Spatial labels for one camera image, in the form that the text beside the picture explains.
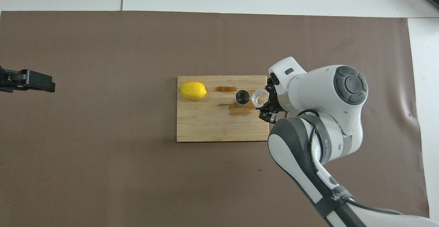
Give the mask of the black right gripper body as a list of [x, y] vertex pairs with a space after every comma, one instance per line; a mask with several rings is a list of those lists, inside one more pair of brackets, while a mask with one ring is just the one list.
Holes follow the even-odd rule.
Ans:
[[279, 103], [278, 94], [275, 87], [274, 87], [274, 91], [268, 91], [268, 93], [269, 93], [268, 105], [270, 107], [276, 108], [278, 110], [278, 113], [284, 112], [285, 110], [281, 107], [281, 104]]

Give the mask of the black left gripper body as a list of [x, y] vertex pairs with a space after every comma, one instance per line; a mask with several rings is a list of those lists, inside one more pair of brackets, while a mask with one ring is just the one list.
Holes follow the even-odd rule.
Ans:
[[0, 91], [13, 93], [19, 90], [19, 82], [15, 79], [16, 76], [21, 76], [20, 71], [5, 70], [0, 67]]

